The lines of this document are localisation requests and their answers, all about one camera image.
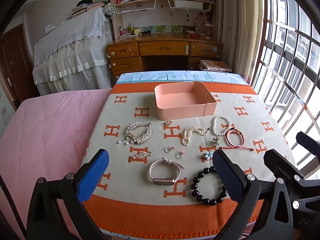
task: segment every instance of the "wooden door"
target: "wooden door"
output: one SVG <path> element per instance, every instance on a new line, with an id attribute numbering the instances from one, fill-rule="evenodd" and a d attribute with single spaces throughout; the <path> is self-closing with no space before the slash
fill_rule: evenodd
<path id="1" fill-rule="evenodd" d="M 32 76 L 32 64 L 27 54 L 23 26 L 18 25 L 0 38 L 1 73 L 18 102 L 38 97 L 39 91 Z"/>

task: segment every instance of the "wooden desk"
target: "wooden desk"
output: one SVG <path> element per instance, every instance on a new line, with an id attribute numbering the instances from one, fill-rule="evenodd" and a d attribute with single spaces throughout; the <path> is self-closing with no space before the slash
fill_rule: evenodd
<path id="1" fill-rule="evenodd" d="M 189 34 L 159 33 L 108 45 L 115 79 L 123 73 L 152 70 L 198 70 L 201 59 L 220 60 L 223 43 Z"/>

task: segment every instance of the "orange and white blanket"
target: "orange and white blanket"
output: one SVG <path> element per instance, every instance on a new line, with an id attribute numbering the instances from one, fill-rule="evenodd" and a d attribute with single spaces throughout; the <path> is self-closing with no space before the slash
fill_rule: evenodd
<path id="1" fill-rule="evenodd" d="M 253 173 L 258 179 L 275 179 L 263 163 L 266 150 L 274 148 L 295 165 L 294 159 L 277 122 L 249 85 L 204 82 L 218 102 L 214 115 L 173 120 L 172 125 L 166 126 L 157 117 L 154 95 L 154 87 L 161 83 L 114 86 L 83 159 L 83 163 L 89 162 L 103 148 L 109 152 L 110 162 L 84 206 L 99 228 L 109 234 L 147 239 L 210 238 L 228 221 L 237 203 L 227 196 L 221 204 L 205 206 L 191 196 L 193 177 L 212 165 L 211 160 L 202 159 L 203 153 L 216 148 L 212 145 L 214 135 L 211 132 L 205 137 L 194 133 L 190 145 L 182 145 L 181 137 L 188 126 L 212 127 L 214 116 L 229 117 L 244 134 L 244 146 L 252 147 L 254 151 L 224 151 L 245 173 Z M 117 144 L 126 136 L 127 126 L 136 121 L 151 122 L 151 140 L 143 145 Z M 225 127 L 225 121 L 218 119 L 217 131 L 223 131 Z M 240 140 L 236 135 L 230 138 L 236 144 Z M 219 143 L 228 146 L 225 138 L 221 137 Z M 167 146 L 174 146 L 175 150 L 167 154 L 164 151 Z M 181 150 L 186 154 L 177 160 L 175 154 Z M 152 156 L 130 161 L 131 156 L 141 151 L 151 151 Z M 179 161 L 185 167 L 173 186 L 155 185 L 149 178 L 151 163 L 162 157 Z M 208 174 L 198 189 L 204 197 L 217 198 L 221 181 L 217 175 Z M 249 222 L 256 220 L 261 204 L 257 204 Z"/>

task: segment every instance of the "jewelry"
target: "jewelry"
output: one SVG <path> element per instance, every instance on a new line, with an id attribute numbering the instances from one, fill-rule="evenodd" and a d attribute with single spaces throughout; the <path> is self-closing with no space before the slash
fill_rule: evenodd
<path id="1" fill-rule="evenodd" d="M 217 136 L 216 138 L 215 137 L 213 137 L 212 138 L 212 144 L 213 144 L 213 146 L 218 146 L 219 145 L 219 140 L 220 140 L 220 138 Z"/>
<path id="2" fill-rule="evenodd" d="M 186 153 L 185 151 L 178 152 L 178 153 L 176 154 L 176 158 L 177 158 L 178 160 L 181 160 L 181 159 L 183 158 L 183 156 L 184 156 L 185 153 Z"/>
<path id="3" fill-rule="evenodd" d="M 171 121 L 171 120 L 167 120 L 167 121 L 164 122 L 164 124 L 167 125 L 167 126 L 168 126 L 168 125 L 171 125 L 171 124 L 172 124 L 172 121 Z"/>
<path id="4" fill-rule="evenodd" d="M 132 144 L 143 144 L 143 143 L 147 142 L 152 137 L 152 130 L 150 128 L 150 125 L 151 125 L 151 123 L 144 124 L 143 122 L 133 122 L 132 124 L 129 124 L 128 128 L 125 130 L 127 137 L 125 139 L 123 139 L 122 141 L 131 139 L 130 143 L 132 143 Z M 142 134 L 138 138 L 136 138 L 132 134 L 132 132 L 142 126 L 146 126 L 147 128 L 142 132 Z"/>
<path id="5" fill-rule="evenodd" d="M 168 146 L 168 147 L 166 147 L 166 148 L 164 149 L 164 151 L 165 151 L 166 153 L 170 153 L 170 152 L 172 152 L 173 150 L 174 150 L 174 146 L 172 146 L 172 147 Z"/>
<path id="6" fill-rule="evenodd" d="M 222 185 L 220 192 L 220 196 L 216 199 L 210 200 L 209 198 L 204 198 L 204 196 L 200 195 L 199 191 L 197 190 L 198 184 L 200 182 L 200 179 L 204 177 L 205 174 L 208 174 L 209 172 L 216 173 L 216 170 L 213 166 L 210 168 L 204 168 L 203 171 L 198 173 L 197 177 L 193 178 L 193 183 L 191 184 L 190 188 L 193 190 L 191 192 L 191 195 L 196 198 L 198 202 L 202 202 L 205 205 L 211 205 L 215 206 L 217 203 L 221 203 L 223 201 L 223 198 L 227 196 L 227 191 L 224 185 Z"/>
<path id="7" fill-rule="evenodd" d="M 212 156 L 213 156 L 213 152 L 211 152 L 211 151 L 207 151 L 207 153 L 204 153 L 203 155 L 202 155 L 202 158 L 204 158 L 205 160 L 210 160 L 210 158 L 212 158 Z"/>
<path id="8" fill-rule="evenodd" d="M 230 133 L 236 133 L 238 135 L 240 135 L 241 137 L 241 143 L 239 145 L 234 145 L 233 143 L 230 142 L 229 140 L 229 134 Z M 219 147 L 219 149 L 238 149 L 238 148 L 243 148 L 243 149 L 247 149 L 247 150 L 250 150 L 250 151 L 254 151 L 253 148 L 247 148 L 247 147 L 244 147 L 243 144 L 244 144 L 244 136 L 243 136 L 243 133 L 240 132 L 238 129 L 232 127 L 226 134 L 226 140 L 227 140 L 227 143 L 231 146 L 231 147 Z"/>
<path id="9" fill-rule="evenodd" d="M 134 161 L 135 159 L 140 159 L 141 156 L 146 155 L 147 153 L 148 153 L 148 155 L 147 155 L 147 156 L 144 156 L 144 157 L 149 157 L 149 156 L 152 155 L 152 153 L 151 153 L 150 151 L 148 151 L 148 152 L 140 152 L 140 153 L 137 153 L 137 154 L 135 154 L 134 156 L 132 156 L 132 158 L 130 159 L 130 161 L 132 162 L 132 161 Z"/>
<path id="10" fill-rule="evenodd" d="M 222 119 L 226 120 L 227 123 L 228 123 L 228 127 L 227 127 L 222 133 L 217 133 L 217 131 L 216 131 L 217 119 L 219 119 L 219 118 L 222 118 Z M 225 135 L 230 129 L 231 129 L 231 121 L 230 121 L 230 119 L 229 119 L 228 117 L 226 117 L 226 116 L 224 116 L 224 115 L 218 115 L 218 116 L 216 116 L 216 117 L 213 119 L 212 133 L 213 133 L 214 135 L 223 136 L 223 135 Z"/>
<path id="11" fill-rule="evenodd" d="M 165 164 L 167 166 L 173 166 L 174 168 L 176 168 L 178 171 L 177 177 L 175 179 L 153 178 L 151 175 L 151 170 L 154 166 L 156 166 L 158 164 Z M 151 166 L 149 168 L 149 176 L 150 176 L 151 180 L 153 181 L 153 183 L 156 185 L 168 185 L 168 186 L 174 185 L 180 177 L 180 172 L 181 172 L 180 169 L 184 169 L 184 166 L 181 165 L 180 163 L 176 163 L 176 162 L 173 162 L 172 160 L 168 160 L 168 159 L 162 157 L 161 160 L 155 161 L 154 163 L 151 164 Z"/>
<path id="12" fill-rule="evenodd" d="M 204 127 L 196 127 L 196 126 L 189 126 L 187 129 L 184 130 L 183 138 L 181 142 L 183 145 L 188 146 L 190 144 L 190 139 L 192 132 L 197 132 L 202 136 L 206 136 L 211 128 L 204 128 Z"/>

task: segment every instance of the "pink bed sheet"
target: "pink bed sheet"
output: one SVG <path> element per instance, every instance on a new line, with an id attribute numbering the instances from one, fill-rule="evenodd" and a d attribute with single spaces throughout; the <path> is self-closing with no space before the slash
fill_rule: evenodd
<path id="1" fill-rule="evenodd" d="M 66 91 L 31 98 L 11 119 L 0 138 L 0 174 L 25 227 L 37 178 L 62 179 L 68 172 L 78 171 L 110 92 Z M 0 209 L 24 239 L 1 188 Z"/>

